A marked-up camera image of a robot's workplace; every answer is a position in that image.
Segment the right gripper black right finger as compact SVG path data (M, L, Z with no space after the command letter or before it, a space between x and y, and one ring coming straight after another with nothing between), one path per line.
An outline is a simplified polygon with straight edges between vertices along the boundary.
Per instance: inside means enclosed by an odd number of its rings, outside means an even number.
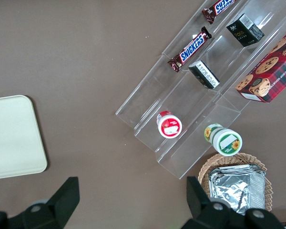
M245 217L211 201L196 177L187 177L186 198L192 214L183 229L246 229Z

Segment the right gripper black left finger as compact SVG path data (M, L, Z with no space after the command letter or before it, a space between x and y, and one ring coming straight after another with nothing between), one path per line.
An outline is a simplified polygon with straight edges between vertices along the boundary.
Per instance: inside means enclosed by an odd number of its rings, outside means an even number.
M22 213L25 229L62 229L80 202L79 179L69 177L45 203L37 203Z

